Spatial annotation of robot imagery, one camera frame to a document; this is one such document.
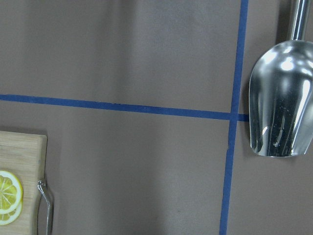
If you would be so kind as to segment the steel scoop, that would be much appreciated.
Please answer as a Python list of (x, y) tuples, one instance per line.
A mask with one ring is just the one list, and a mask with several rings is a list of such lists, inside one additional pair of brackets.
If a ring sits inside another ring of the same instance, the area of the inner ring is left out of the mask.
[(294, 2), (289, 39), (263, 54), (251, 72), (250, 146), (257, 155), (304, 155), (312, 141), (313, 45), (304, 39), (310, 5)]

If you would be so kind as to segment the bamboo cutting board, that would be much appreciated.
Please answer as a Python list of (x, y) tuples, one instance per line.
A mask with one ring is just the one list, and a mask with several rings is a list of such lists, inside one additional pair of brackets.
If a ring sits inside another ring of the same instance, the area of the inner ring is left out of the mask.
[(36, 235), (40, 200), (47, 204), (45, 234), (52, 233), (53, 197), (45, 179), (47, 137), (2, 131), (0, 133), (0, 178), (12, 173), (22, 192), (8, 209), (0, 211), (2, 235)]

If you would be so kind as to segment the lemon slice stack upper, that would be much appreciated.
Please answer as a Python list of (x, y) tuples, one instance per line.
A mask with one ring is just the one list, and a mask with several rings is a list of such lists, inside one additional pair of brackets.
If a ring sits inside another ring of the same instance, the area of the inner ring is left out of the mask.
[(23, 187), (13, 173), (0, 171), (0, 225), (13, 223), (22, 212)]

